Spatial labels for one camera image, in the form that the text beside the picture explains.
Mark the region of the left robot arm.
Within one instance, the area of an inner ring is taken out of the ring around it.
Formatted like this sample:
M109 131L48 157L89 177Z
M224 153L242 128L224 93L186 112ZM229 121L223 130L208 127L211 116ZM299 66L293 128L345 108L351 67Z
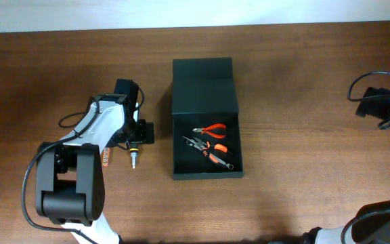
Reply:
M56 142L44 142L29 167L36 167L37 214L50 231L70 232L79 243L122 243L104 213L104 156L117 147L136 165L139 146L154 143L154 125L139 119L145 95L137 83L118 79L114 91L93 96Z

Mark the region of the black box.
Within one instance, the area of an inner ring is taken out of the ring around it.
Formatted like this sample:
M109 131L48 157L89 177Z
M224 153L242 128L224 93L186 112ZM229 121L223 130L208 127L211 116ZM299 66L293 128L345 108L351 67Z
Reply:
M173 61L173 177L176 180L242 178L239 108L231 58ZM226 137L193 132L226 125Z

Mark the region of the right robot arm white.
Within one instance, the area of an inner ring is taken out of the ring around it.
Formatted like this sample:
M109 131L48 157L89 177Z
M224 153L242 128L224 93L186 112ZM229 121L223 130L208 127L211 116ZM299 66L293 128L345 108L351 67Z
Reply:
M390 129L390 89L369 87L361 98L352 98L354 85L370 75L389 75L390 72L373 71L358 77L350 85L347 99L359 102L355 114L380 119L380 130ZM360 208L356 216L338 228L315 227L299 239L306 244L390 243L390 200L372 203Z

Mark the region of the red side cutters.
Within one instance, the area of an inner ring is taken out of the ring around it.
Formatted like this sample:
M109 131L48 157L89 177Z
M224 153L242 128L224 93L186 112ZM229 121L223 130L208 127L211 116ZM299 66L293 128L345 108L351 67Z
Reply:
M226 137L226 125L223 123L215 123L207 127L196 127L192 131L200 134L208 135L215 139L224 139Z

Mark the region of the yellow black screwdriver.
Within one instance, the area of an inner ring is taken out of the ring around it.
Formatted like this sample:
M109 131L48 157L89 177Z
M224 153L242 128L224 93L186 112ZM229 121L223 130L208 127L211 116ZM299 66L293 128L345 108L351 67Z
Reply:
M137 144L130 144L129 145L129 152L131 157L131 166L133 169L136 168L137 165L137 157L139 153L139 148Z

